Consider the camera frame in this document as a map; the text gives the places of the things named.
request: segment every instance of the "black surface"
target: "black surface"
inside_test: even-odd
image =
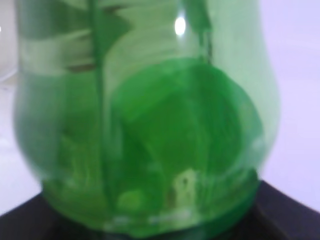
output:
[[[169,235],[161,239],[168,240]],[[217,240],[320,240],[320,214],[263,182],[251,212]],[[53,211],[38,195],[0,217],[0,240],[118,240],[88,231]],[[190,235],[190,240],[197,240]]]

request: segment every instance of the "black base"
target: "black base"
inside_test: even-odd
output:
[[[197,240],[201,228],[152,240]],[[0,240],[126,240],[93,232],[61,217],[38,195],[0,217]],[[320,214],[262,182],[254,207],[231,231],[215,240],[320,240]]]

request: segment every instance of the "glass jar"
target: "glass jar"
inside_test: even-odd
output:
[[[277,132],[257,0],[17,0],[19,146],[89,229],[217,236]]]

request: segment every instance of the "white background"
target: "white background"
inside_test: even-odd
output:
[[[263,178],[320,212],[320,1],[260,2],[282,115]],[[0,114],[11,112],[14,81],[0,86]],[[12,136],[11,116],[0,115],[0,215],[40,191]]]

